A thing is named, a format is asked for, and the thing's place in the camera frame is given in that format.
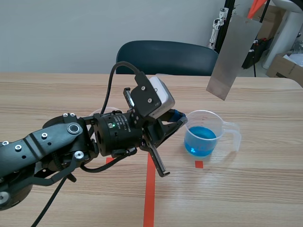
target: floor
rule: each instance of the floor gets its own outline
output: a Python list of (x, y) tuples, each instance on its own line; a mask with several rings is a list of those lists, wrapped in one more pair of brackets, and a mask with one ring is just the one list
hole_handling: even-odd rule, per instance
[[(261, 62), (257, 62), (256, 64), (256, 76), (257, 77), (268, 77), (266, 75), (267, 70), (264, 69), (261, 65)], [(241, 68), (241, 71), (238, 74), (238, 77), (254, 77), (254, 67), (251, 66), (248, 69)]]

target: chair backrest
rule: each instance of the chair backrest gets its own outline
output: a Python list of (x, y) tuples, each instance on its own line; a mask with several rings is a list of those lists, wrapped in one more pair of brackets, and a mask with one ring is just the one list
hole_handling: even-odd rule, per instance
[[(127, 61), (145, 74), (210, 76), (218, 53), (204, 46), (170, 41), (132, 41), (124, 44), (116, 62)], [(117, 74), (133, 74), (119, 67)]]

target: cup handle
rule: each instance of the cup handle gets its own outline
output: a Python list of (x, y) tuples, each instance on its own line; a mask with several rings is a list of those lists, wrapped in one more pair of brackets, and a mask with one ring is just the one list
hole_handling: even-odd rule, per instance
[(240, 127), (231, 122), (223, 122), (223, 130), (226, 133), (233, 134), (233, 148), (235, 151), (239, 151), (242, 135), (240, 133)]

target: measuring cup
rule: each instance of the measuring cup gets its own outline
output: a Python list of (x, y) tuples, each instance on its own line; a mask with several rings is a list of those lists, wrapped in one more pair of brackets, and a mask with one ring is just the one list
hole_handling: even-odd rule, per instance
[(237, 124), (225, 122), (207, 110), (193, 111), (187, 119), (184, 145), (189, 153), (200, 157), (211, 154), (225, 133), (233, 134), (233, 148), (239, 151), (242, 136)]

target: metal plate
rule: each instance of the metal plate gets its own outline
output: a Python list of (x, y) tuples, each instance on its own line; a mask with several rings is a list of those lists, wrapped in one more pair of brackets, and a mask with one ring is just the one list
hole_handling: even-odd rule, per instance
[(209, 80), (207, 91), (225, 100), (253, 44), (261, 23), (234, 15)]

